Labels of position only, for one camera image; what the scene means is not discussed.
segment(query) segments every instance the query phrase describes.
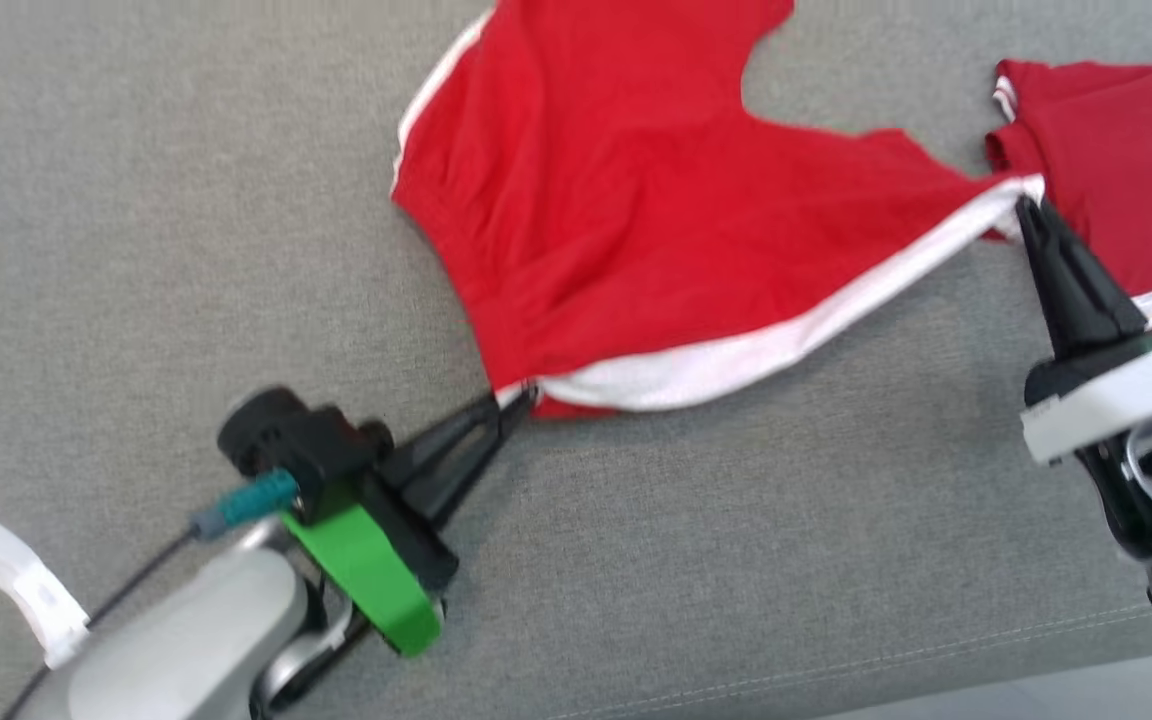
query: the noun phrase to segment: stitched seam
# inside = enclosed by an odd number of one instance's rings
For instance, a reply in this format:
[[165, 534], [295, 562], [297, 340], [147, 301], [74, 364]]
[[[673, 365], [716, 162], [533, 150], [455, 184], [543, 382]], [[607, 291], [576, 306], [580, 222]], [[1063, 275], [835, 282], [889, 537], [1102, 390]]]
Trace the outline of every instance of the stitched seam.
[[[722, 683], [721, 685], [708, 685], [708, 687], [705, 687], [705, 688], [694, 689], [694, 691], [684, 691], [684, 692], [677, 692], [677, 694], [664, 694], [664, 696], [650, 697], [650, 698], [646, 698], [645, 700], [622, 702], [622, 703], [619, 703], [617, 705], [609, 705], [609, 706], [605, 706], [605, 707], [594, 707], [594, 708], [591, 708], [591, 710], [579, 710], [579, 711], [576, 711], [576, 712], [567, 712], [567, 714], [562, 714], [562, 715], [550, 715], [550, 717], [545, 717], [544, 720], [571, 720], [573, 717], [602, 715], [602, 714], [605, 714], [605, 712], [612, 712], [612, 711], [616, 711], [616, 710], [626, 710], [626, 708], [636, 707], [636, 706], [639, 706], [639, 705], [652, 705], [652, 703], [658, 703], [658, 702], [677, 700], [679, 698], [695, 696], [696, 694], [713, 694], [713, 692], [719, 692], [719, 691], [728, 691], [728, 689], [733, 689], [733, 688], [742, 688], [742, 687], [746, 687], [746, 685], [755, 685], [755, 684], [761, 684], [761, 683], [772, 683], [772, 682], [776, 682], [776, 680], [801, 679], [801, 676], [803, 676], [803, 675], [814, 675], [817, 673], [831, 673], [832, 670], [847, 670], [847, 669], [850, 669], [850, 667], [856, 667], [856, 666], [861, 666], [861, 665], [870, 665], [872, 662], [889, 662], [892, 660], [900, 660], [900, 659], [902, 659], [902, 657], [923, 655], [923, 653], [927, 653], [927, 652], [937, 652], [937, 651], [941, 651], [941, 650], [948, 650], [948, 649], [952, 649], [952, 647], [965, 646], [965, 644], [985, 642], [985, 641], [990, 641], [990, 639], [993, 639], [993, 638], [1001, 638], [1001, 637], [1005, 637], [1005, 635], [1015, 635], [1015, 634], [1018, 634], [1018, 632], [1030, 632], [1030, 630], [1041, 630], [1043, 628], [1053, 628], [1053, 626], [1069, 626], [1069, 624], [1074, 624], [1074, 623], [1082, 623], [1082, 621], [1084, 621], [1084, 620], [1093, 620], [1093, 619], [1098, 619], [1098, 617], [1105, 617], [1107, 615], [1119, 615], [1119, 614], [1123, 614], [1123, 612], [1130, 612], [1130, 611], [1143, 611], [1143, 609], [1146, 609], [1146, 607], [1151, 607], [1151, 606], [1149, 606], [1149, 605], [1132, 605], [1132, 606], [1128, 606], [1128, 607], [1120, 607], [1120, 609], [1116, 609], [1116, 611], [1093, 612], [1092, 615], [1083, 615], [1082, 617], [1070, 617], [1070, 619], [1067, 619], [1067, 620], [1053, 620], [1053, 621], [1051, 621], [1051, 623], [1040, 623], [1038, 626], [1025, 626], [1025, 628], [1016, 628], [1014, 630], [1002, 630], [1001, 632], [992, 632], [992, 634], [988, 634], [988, 635], [980, 635], [980, 637], [977, 637], [977, 638], [969, 638], [969, 639], [965, 639], [965, 641], [957, 641], [957, 642], [953, 642], [953, 643], [938, 644], [938, 646], [933, 646], [933, 647], [920, 647], [920, 650], [910, 650], [910, 651], [905, 651], [905, 652], [899, 652], [895, 655], [877, 655], [877, 657], [870, 657], [870, 659], [867, 659], [867, 660], [855, 660], [855, 661], [844, 662], [844, 664], [840, 664], [840, 665], [827, 665], [827, 666], [824, 666], [824, 667], [814, 667], [812, 670], [793, 670], [791, 673], [780, 673], [780, 674], [776, 674], [776, 675], [765, 675], [765, 676], [761, 676], [761, 679], [737, 680], [737, 682]], [[1139, 615], [1134, 616], [1134, 617], [1126, 617], [1126, 620], [1132, 620], [1132, 619], [1138, 617], [1138, 616]], [[984, 650], [984, 647], [978, 647], [977, 650]], [[956, 654], [957, 653], [955, 652], [955, 653], [948, 653], [948, 655], [938, 655], [938, 657], [950, 657], [950, 655], [956, 655]], [[721, 697], [730, 697], [730, 696], [732, 696], [732, 694], [727, 694], [726, 696], [721, 696]], [[653, 712], [655, 710], [664, 710], [664, 708], [646, 710], [644, 712]], [[614, 717], [624, 717], [624, 715], [605, 717], [604, 720], [613, 720]]]
[[967, 647], [967, 650], [957, 650], [957, 651], [954, 651], [954, 652], [946, 652], [942, 655], [918, 657], [918, 659], [905, 660], [903, 662], [885, 664], [885, 665], [878, 665], [876, 667], [864, 667], [864, 669], [861, 669], [861, 670], [849, 670], [849, 673], [840, 673], [840, 674], [836, 674], [836, 675], [826, 675], [826, 676], [823, 676], [821, 679], [794, 680], [794, 682], [791, 682], [791, 683], [775, 683], [773, 685], [764, 685], [763, 688], [744, 689], [744, 691], [736, 691], [736, 692], [730, 692], [730, 694], [720, 694], [719, 696], [712, 696], [712, 697], [695, 698], [695, 700], [675, 702], [675, 703], [672, 703], [672, 705], [662, 705], [662, 706], [659, 706], [659, 707], [647, 707], [647, 708], [644, 708], [644, 710], [631, 710], [630, 712], [621, 712], [621, 714], [617, 714], [617, 715], [607, 715], [607, 717], [604, 718], [604, 720], [621, 720], [621, 719], [626, 719], [626, 717], [647, 715], [647, 714], [652, 714], [652, 712], [660, 712], [660, 711], [664, 711], [664, 710], [672, 710], [672, 708], [675, 708], [675, 707], [684, 707], [687, 705], [699, 705], [699, 703], [704, 703], [704, 702], [727, 700], [727, 698], [736, 697], [736, 696], [751, 696], [751, 694], [764, 694], [764, 692], [771, 692], [771, 691], [780, 691], [780, 689], [793, 688], [793, 687], [797, 687], [797, 685], [808, 685], [808, 684], [812, 684], [812, 683], [819, 683], [819, 682], [823, 682], [823, 680], [854, 679], [854, 676], [856, 676], [856, 675], [864, 675], [864, 674], [869, 674], [869, 673], [878, 673], [879, 670], [890, 670], [890, 669], [893, 669], [893, 667], [905, 667], [905, 666], [909, 666], [909, 665], [918, 665], [919, 662], [929, 662], [929, 661], [932, 661], [932, 660], [945, 660], [946, 657], [970, 655], [970, 653], [973, 653], [973, 652], [980, 652], [983, 650], [993, 650], [995, 647], [1007, 646], [1007, 644], [1015, 644], [1015, 643], [1023, 643], [1023, 642], [1037, 641], [1037, 639], [1040, 639], [1040, 638], [1049, 638], [1049, 637], [1053, 637], [1053, 635], [1060, 635], [1060, 634], [1064, 634], [1064, 632], [1078, 632], [1079, 630], [1091, 630], [1092, 628], [1100, 628], [1100, 626], [1114, 626], [1116, 623], [1128, 623], [1128, 621], [1130, 621], [1130, 620], [1139, 620], [1139, 619], [1143, 619], [1143, 617], [1152, 617], [1152, 612], [1139, 612], [1139, 614], [1137, 614], [1137, 615], [1128, 615], [1126, 617], [1115, 617], [1114, 620], [1104, 620], [1104, 621], [1101, 621], [1101, 623], [1093, 623], [1091, 626], [1074, 626], [1073, 628], [1062, 628], [1060, 630], [1052, 630], [1052, 632], [1039, 632], [1037, 635], [1028, 635], [1028, 637], [1024, 637], [1024, 638], [1011, 638], [1010, 641], [1002, 641], [1002, 642], [998, 642], [998, 643], [984, 644], [984, 646], [979, 646], [979, 647]]

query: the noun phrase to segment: black cable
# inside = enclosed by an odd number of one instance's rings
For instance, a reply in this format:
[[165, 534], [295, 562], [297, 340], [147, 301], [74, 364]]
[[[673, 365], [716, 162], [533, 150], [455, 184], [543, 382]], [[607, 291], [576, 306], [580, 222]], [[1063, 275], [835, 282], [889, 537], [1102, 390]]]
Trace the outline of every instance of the black cable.
[[[109, 600], [106, 600], [104, 605], [97, 607], [96, 612], [92, 612], [91, 620], [88, 621], [88, 630], [91, 630], [97, 623], [100, 623], [101, 620], [108, 617], [111, 612], [113, 612], [123, 600], [127, 600], [127, 597], [136, 591], [136, 588], [141, 586], [141, 583], [145, 582], [150, 575], [161, 568], [166, 561], [170, 560], [175, 553], [179, 553], [192, 539], [195, 539], [195, 529], [189, 528], [185, 532], [180, 535], [180, 537], [166, 544], [166, 547], [157, 552], [157, 555], [143, 564], [131, 578], [123, 583], [122, 588], [118, 589], [118, 592], [109, 597]], [[50, 672], [51, 668], [46, 665], [38, 667], [36, 674], [29, 679], [29, 682], [24, 685], [24, 688], [20, 689], [17, 698], [15, 698], [12, 706], [9, 706], [3, 713], [3, 720], [13, 720], [14, 717], [20, 713], [20, 711], [24, 707], [24, 703], [29, 702], [29, 698], [33, 696], [38, 685], [44, 682], [47, 675], [50, 675]]]

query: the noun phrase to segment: green bracket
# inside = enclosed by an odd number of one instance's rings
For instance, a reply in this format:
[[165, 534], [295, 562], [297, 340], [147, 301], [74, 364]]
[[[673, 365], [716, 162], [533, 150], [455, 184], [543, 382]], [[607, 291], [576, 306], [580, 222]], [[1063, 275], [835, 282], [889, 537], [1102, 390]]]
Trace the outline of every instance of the green bracket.
[[[329, 488], [328, 495], [333, 491], [348, 495], [348, 488]], [[351, 498], [340, 507], [314, 526], [285, 511], [283, 524], [399, 653], [419, 655], [444, 629], [433, 602], [371, 515]]]

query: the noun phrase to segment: red garment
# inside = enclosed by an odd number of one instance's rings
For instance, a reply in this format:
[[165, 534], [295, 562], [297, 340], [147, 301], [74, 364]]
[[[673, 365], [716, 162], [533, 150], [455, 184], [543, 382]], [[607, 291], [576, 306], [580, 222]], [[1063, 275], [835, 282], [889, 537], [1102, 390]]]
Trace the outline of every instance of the red garment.
[[1152, 318], [1152, 65], [1005, 60], [988, 136], [999, 170], [1041, 173], [1047, 196]]
[[796, 363], [1011, 213], [901, 131], [751, 118], [791, 0], [502, 0], [399, 128], [393, 199], [490, 381], [541, 414], [698, 404]]

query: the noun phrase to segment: teal cable connector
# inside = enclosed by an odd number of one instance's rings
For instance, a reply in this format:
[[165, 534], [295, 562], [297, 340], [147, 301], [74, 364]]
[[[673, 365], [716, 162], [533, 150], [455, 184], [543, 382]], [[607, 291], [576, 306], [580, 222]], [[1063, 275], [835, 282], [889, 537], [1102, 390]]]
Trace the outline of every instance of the teal cable connector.
[[212, 541], [252, 520], [260, 520], [273, 511], [287, 510], [296, 501], [301, 487], [287, 470], [278, 468], [252, 478], [251, 484], [220, 498], [206, 510], [196, 511], [191, 518], [195, 537]]

